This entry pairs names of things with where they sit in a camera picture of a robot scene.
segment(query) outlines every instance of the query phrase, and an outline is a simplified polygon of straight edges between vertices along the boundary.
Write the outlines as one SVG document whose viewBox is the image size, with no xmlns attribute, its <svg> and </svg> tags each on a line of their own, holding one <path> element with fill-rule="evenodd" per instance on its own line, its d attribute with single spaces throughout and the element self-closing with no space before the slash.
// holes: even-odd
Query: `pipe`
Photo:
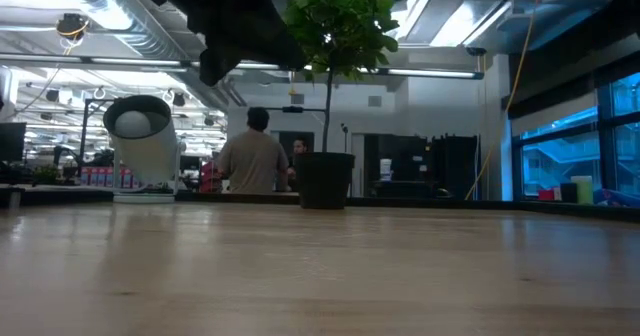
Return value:
<svg viewBox="0 0 640 336">
<path fill-rule="evenodd" d="M 105 29 L 126 31 L 115 37 L 146 59 L 188 59 L 166 30 L 149 13 L 140 0 L 79 0 L 83 12 Z M 195 70 L 176 74 L 204 105 L 226 109 L 228 100 L 218 99 L 212 90 L 200 81 Z"/>
<path fill-rule="evenodd" d="M 218 85 L 226 94 L 236 103 L 236 106 L 245 107 L 247 102 L 242 98 L 238 91 L 233 87 L 233 79 L 231 77 L 225 77 Z"/>
</svg>

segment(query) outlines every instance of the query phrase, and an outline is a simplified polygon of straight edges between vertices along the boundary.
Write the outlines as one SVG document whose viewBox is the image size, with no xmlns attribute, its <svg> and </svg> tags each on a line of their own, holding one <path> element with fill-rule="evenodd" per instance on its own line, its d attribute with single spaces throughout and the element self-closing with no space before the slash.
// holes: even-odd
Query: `table surface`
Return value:
<svg viewBox="0 0 640 336">
<path fill-rule="evenodd" d="M 520 212 L 0 210 L 6 335 L 639 335 L 640 228 Z"/>
</svg>

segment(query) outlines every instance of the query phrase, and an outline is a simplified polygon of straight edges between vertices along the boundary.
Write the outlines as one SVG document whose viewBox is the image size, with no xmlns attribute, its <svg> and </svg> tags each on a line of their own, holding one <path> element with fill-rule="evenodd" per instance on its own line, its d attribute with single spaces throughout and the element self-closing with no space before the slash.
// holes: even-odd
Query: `black plant pot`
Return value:
<svg viewBox="0 0 640 336">
<path fill-rule="evenodd" d="M 347 201 L 355 157 L 333 152 L 308 152 L 295 159 L 300 206 L 341 210 Z"/>
</svg>

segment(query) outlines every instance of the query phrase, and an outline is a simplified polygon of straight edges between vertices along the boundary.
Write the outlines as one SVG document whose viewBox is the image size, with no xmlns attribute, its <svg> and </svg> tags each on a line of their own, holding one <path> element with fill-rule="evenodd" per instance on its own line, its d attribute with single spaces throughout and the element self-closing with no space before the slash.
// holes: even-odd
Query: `potted plant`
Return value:
<svg viewBox="0 0 640 336">
<path fill-rule="evenodd" d="M 33 173 L 33 185 L 55 185 L 58 180 L 58 168 L 54 165 L 38 167 Z"/>
<path fill-rule="evenodd" d="M 392 6 L 392 0 L 289 0 L 287 4 L 284 20 L 311 65 L 303 71 L 305 78 L 313 81 L 314 75 L 327 74 L 322 152 L 301 154 L 295 160 L 303 208 L 344 208 L 354 157 L 327 152 L 332 86 L 338 76 L 360 80 L 362 70 L 371 72 L 378 63 L 389 63 L 383 51 L 398 50 L 397 41 L 385 34 L 398 27 L 391 18 Z"/>
</svg>

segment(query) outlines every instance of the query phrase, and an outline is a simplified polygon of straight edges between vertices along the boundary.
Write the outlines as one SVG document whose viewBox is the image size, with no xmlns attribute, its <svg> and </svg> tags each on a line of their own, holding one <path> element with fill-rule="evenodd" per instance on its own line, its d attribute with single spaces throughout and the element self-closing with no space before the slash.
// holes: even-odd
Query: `dark hair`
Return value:
<svg viewBox="0 0 640 336">
<path fill-rule="evenodd" d="M 264 107 L 251 107 L 247 112 L 247 125 L 256 131 L 264 131 L 269 126 L 269 113 Z"/>
<path fill-rule="evenodd" d="M 296 137 L 296 141 L 302 142 L 302 146 L 304 146 L 304 148 L 307 148 L 307 149 L 309 148 L 309 145 L 307 144 L 307 138 L 306 137 L 300 135 L 300 136 Z"/>
</svg>

